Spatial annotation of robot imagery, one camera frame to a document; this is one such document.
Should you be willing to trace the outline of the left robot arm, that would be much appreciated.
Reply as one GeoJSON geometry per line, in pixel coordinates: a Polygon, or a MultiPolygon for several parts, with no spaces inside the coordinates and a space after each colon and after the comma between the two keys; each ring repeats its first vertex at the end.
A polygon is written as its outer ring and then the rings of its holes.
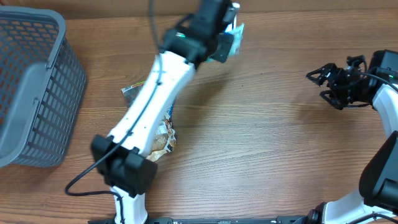
{"type": "Polygon", "coordinates": [[[108,136],[96,135],[91,153],[96,170],[114,197],[111,223],[145,223],[145,192],[157,164],[147,159],[169,106],[209,58],[224,63],[232,48],[240,5],[230,0],[202,1],[198,10],[168,29],[158,45],[150,74],[138,96],[108,136]]]}

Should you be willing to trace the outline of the green red snack bag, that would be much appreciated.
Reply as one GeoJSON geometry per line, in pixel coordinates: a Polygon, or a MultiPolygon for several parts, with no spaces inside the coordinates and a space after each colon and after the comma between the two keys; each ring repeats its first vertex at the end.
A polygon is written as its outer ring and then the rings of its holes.
{"type": "Polygon", "coordinates": [[[138,83],[135,83],[133,85],[129,85],[127,87],[124,87],[121,89],[121,92],[123,94],[124,100],[126,102],[126,106],[129,108],[136,97],[138,96],[141,88],[144,86],[145,81],[141,81],[138,83]]]}

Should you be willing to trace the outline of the teal white snack packet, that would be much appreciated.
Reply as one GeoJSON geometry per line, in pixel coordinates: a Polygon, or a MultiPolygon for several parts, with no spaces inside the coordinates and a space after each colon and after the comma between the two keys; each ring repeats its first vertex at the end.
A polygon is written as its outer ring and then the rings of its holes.
{"type": "Polygon", "coordinates": [[[233,44],[231,46],[231,49],[229,51],[228,57],[232,57],[234,55],[237,55],[240,51],[241,48],[241,41],[243,39],[243,32],[244,32],[244,26],[245,24],[242,23],[239,26],[232,25],[230,24],[225,32],[232,34],[234,36],[233,44]]]}

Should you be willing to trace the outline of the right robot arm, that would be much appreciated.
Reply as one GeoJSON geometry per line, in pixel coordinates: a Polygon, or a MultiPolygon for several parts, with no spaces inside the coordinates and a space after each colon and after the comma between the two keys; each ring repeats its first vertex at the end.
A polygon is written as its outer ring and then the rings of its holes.
{"type": "Polygon", "coordinates": [[[289,223],[397,223],[397,52],[377,50],[370,61],[349,56],[346,66],[328,63],[306,78],[327,89],[320,96],[338,110],[370,106],[379,116],[384,142],[365,166],[355,190],[322,202],[289,223]]]}

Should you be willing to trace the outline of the blue snack bar wrapper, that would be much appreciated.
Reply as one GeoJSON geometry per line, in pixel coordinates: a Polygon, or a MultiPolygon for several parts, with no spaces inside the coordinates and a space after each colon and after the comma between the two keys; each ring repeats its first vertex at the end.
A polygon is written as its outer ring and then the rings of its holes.
{"type": "Polygon", "coordinates": [[[168,110],[167,110],[167,114],[168,114],[169,116],[172,116],[173,108],[174,108],[174,105],[171,104],[171,105],[169,106],[168,110]]]}

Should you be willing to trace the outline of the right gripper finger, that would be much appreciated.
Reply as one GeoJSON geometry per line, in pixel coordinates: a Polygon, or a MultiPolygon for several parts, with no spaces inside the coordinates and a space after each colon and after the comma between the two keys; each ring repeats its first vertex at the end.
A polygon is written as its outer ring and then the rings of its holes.
{"type": "Polygon", "coordinates": [[[331,90],[321,91],[320,96],[335,109],[342,110],[344,108],[331,90]]]}
{"type": "Polygon", "coordinates": [[[338,67],[335,63],[326,65],[306,74],[306,78],[318,86],[322,86],[325,81],[330,81],[337,74],[338,67]]]}

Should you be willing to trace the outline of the grey plastic mesh basket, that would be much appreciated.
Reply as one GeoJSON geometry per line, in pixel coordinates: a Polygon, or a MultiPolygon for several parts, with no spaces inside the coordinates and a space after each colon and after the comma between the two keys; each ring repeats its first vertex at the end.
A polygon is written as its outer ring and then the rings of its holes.
{"type": "Polygon", "coordinates": [[[87,77],[57,12],[1,7],[1,166],[60,165],[87,77]]]}

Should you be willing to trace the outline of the white barcode scanner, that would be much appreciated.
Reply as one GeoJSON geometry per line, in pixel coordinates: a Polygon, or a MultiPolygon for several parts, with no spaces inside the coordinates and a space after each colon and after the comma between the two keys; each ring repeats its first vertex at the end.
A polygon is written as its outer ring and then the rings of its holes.
{"type": "Polygon", "coordinates": [[[240,4],[237,3],[237,2],[233,2],[232,3],[232,7],[233,7],[233,11],[234,11],[235,15],[234,15],[234,19],[233,19],[232,23],[230,23],[228,25],[228,27],[226,28],[226,30],[225,30],[226,32],[232,31],[237,26],[237,14],[238,14],[238,12],[240,10],[240,4]]]}

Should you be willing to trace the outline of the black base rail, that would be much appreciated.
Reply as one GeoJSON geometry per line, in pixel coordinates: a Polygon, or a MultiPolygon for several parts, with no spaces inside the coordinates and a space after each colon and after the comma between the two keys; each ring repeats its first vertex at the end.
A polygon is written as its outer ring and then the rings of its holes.
{"type": "Polygon", "coordinates": [[[276,218],[241,219],[172,219],[169,217],[148,218],[145,224],[294,224],[301,223],[304,216],[278,216],[276,218]]]}

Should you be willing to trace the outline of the beige brown snack pouch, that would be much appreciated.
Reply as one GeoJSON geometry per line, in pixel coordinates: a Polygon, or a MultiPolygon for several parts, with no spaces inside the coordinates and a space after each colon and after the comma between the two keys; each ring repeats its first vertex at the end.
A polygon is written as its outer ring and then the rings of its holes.
{"type": "Polygon", "coordinates": [[[155,132],[154,142],[151,153],[146,159],[155,162],[164,154],[172,152],[177,144],[175,130],[172,128],[172,119],[169,114],[165,114],[157,131],[155,132]]]}

